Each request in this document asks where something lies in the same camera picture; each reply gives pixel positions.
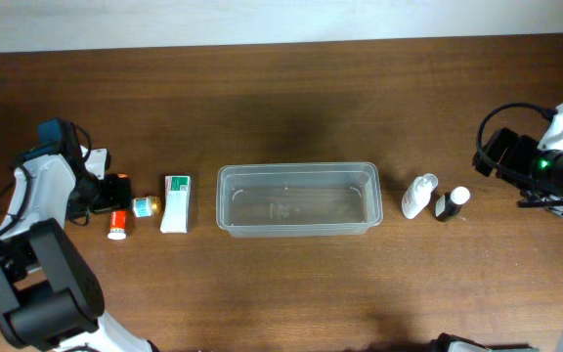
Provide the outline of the orange tablet tube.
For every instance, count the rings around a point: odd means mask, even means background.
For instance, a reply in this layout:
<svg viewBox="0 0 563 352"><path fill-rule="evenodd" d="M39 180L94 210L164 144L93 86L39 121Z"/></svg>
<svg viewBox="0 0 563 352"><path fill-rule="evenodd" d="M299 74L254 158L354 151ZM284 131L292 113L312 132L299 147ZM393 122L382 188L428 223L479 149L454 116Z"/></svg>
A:
<svg viewBox="0 0 563 352"><path fill-rule="evenodd" d="M113 241L122 241L127 238L126 234L126 210L116 210L110 215L108 238Z"/></svg>

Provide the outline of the dark bottle white cap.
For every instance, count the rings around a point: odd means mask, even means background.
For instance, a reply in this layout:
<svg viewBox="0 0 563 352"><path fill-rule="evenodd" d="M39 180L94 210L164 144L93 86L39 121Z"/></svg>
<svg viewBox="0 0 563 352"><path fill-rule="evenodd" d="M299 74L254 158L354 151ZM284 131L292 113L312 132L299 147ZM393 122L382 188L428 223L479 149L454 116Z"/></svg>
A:
<svg viewBox="0 0 563 352"><path fill-rule="evenodd" d="M435 204L435 217L440 222L448 222L459 214L462 207L470 200L470 191L465 187L456 187L443 194Z"/></svg>

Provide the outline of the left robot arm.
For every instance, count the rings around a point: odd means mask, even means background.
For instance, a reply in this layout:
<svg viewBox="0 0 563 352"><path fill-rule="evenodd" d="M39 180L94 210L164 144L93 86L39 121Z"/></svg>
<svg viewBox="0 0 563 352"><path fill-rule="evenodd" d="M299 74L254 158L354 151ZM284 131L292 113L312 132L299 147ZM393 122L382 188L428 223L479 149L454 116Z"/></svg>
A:
<svg viewBox="0 0 563 352"><path fill-rule="evenodd" d="M0 225L0 332L17 349L141 351L156 346L106 309L100 282L65 232L93 214L132 205L128 177L108 173L106 149L54 118L37 127L37 147L13 164L12 197Z"/></svg>

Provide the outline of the white spray bottle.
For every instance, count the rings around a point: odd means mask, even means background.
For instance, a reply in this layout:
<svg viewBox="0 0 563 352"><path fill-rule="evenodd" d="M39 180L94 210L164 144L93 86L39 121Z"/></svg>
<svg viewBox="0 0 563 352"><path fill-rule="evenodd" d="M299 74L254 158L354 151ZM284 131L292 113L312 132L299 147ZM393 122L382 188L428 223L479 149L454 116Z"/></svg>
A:
<svg viewBox="0 0 563 352"><path fill-rule="evenodd" d="M407 219L413 219L427 206L438 184L438 178L431 173L414 179L402 197L401 207Z"/></svg>

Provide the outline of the white green medicine box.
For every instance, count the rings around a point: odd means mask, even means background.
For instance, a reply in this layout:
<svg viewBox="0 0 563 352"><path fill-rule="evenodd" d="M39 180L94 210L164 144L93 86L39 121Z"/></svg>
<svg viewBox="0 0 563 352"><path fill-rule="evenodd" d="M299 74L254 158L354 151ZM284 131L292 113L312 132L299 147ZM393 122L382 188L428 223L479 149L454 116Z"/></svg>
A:
<svg viewBox="0 0 563 352"><path fill-rule="evenodd" d="M165 177L165 206L160 224L164 234L185 234L188 231L191 177Z"/></svg>

